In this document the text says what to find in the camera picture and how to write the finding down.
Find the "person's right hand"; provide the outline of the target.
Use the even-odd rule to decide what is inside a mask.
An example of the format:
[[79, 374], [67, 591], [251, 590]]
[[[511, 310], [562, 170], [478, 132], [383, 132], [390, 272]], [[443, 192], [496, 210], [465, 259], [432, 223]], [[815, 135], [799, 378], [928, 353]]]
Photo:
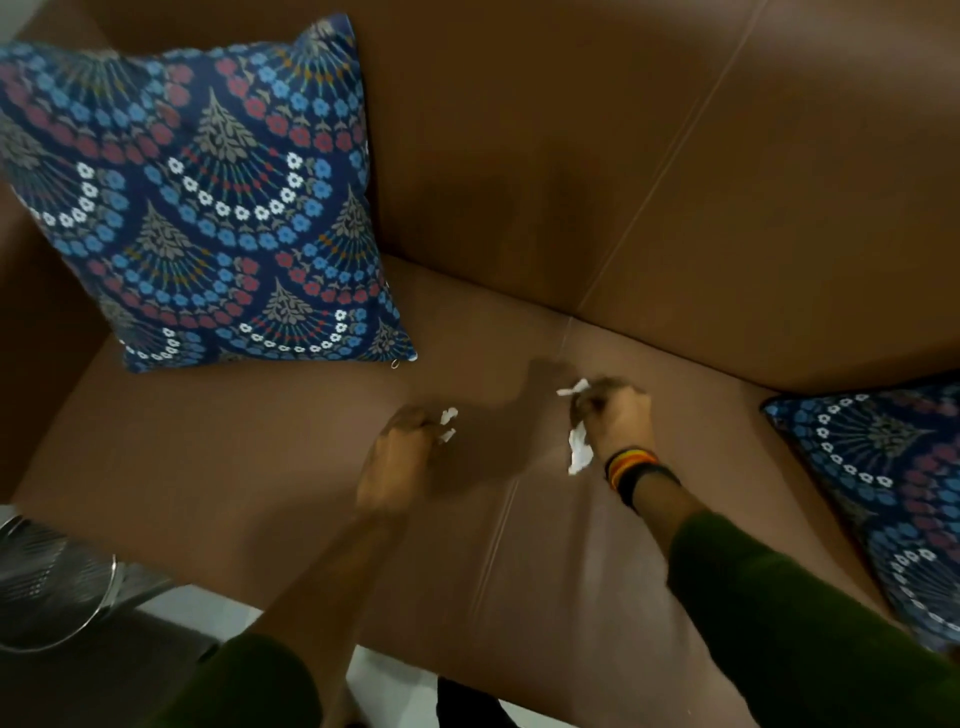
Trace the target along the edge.
[[584, 422], [587, 441], [601, 467], [612, 455], [627, 448], [642, 448], [653, 453], [658, 450], [652, 398], [637, 389], [637, 394], [619, 394], [601, 416], [588, 416]]

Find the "person's left hand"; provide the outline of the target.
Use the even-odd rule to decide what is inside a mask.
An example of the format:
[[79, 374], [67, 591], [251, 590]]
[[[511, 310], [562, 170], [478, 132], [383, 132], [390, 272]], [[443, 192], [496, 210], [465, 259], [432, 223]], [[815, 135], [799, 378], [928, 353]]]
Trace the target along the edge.
[[407, 516], [425, 495], [430, 463], [440, 445], [432, 450], [410, 450], [391, 445], [386, 425], [370, 446], [356, 489], [356, 508], [373, 516]]

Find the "white tissue paper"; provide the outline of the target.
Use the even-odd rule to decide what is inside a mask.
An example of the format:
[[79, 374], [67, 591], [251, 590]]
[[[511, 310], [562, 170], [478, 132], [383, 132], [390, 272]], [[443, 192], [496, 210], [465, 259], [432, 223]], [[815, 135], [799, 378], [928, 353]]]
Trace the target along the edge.
[[[574, 401], [579, 394], [588, 390], [590, 387], [591, 383], [589, 380], [581, 378], [570, 387], [556, 390], [556, 395], [560, 398]], [[587, 469], [594, 461], [594, 450], [589, 443], [586, 427], [581, 419], [577, 420], [576, 424], [571, 426], [568, 435], [568, 445], [570, 457], [567, 473], [570, 477], [575, 477]]]

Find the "person's right forearm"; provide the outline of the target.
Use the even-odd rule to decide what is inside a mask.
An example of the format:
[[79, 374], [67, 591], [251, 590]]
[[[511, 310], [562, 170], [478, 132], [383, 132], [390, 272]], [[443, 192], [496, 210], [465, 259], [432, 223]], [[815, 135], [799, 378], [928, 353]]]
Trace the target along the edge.
[[960, 728], [960, 668], [666, 480], [634, 503], [759, 728]]

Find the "person's left forearm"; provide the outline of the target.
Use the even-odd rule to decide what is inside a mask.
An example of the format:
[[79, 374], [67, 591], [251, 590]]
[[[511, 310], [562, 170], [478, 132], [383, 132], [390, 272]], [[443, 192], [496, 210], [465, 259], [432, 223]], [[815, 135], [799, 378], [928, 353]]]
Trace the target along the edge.
[[321, 728], [342, 695], [362, 616], [409, 518], [398, 509], [359, 512], [138, 728]]

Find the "striped orange wristband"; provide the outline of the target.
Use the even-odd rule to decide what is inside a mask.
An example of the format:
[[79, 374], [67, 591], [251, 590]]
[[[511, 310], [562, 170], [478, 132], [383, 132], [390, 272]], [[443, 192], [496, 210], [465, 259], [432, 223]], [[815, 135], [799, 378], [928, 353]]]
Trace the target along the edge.
[[606, 483], [617, 491], [623, 476], [633, 467], [659, 466], [660, 458], [653, 451], [641, 447], [627, 447], [606, 460], [604, 469]]

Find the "black wristband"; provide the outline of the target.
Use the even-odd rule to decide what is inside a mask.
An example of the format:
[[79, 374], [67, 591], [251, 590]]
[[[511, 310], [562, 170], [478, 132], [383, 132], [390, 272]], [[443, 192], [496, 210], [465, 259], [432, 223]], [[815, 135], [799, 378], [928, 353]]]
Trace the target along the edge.
[[640, 485], [648, 481], [666, 480], [682, 488], [682, 482], [674, 471], [666, 465], [654, 462], [637, 462], [619, 470], [616, 477], [611, 476], [609, 484], [613, 487], [624, 505], [638, 516], [641, 511], [635, 504], [635, 496]]

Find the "brown sofa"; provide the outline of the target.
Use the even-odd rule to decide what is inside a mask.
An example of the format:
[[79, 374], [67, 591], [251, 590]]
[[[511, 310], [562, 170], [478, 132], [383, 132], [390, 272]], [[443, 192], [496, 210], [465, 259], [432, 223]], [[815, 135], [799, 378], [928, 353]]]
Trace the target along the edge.
[[348, 15], [418, 358], [126, 372], [0, 180], [0, 504], [264, 607], [403, 403], [457, 407], [361, 644], [593, 728], [755, 728], [556, 389], [621, 376], [740, 528], [889, 614], [773, 391], [960, 369], [960, 0], [47, 0], [24, 41], [148, 56]]

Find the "blue floral patterned cushion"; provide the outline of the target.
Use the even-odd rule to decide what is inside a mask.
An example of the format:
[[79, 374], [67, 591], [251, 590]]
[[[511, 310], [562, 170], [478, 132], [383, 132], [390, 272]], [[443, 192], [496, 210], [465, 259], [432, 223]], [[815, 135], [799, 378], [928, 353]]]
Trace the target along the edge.
[[416, 361], [385, 279], [347, 15], [129, 56], [0, 45], [0, 169], [126, 370]]
[[898, 620], [960, 652], [960, 373], [760, 407], [858, 540]]

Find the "metal mesh waste bin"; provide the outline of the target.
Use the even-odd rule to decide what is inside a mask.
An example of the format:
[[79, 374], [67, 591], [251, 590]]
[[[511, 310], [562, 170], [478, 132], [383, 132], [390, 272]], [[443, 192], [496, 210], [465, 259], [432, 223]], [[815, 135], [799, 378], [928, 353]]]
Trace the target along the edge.
[[0, 523], [0, 653], [57, 649], [175, 587], [142, 564], [12, 516]]

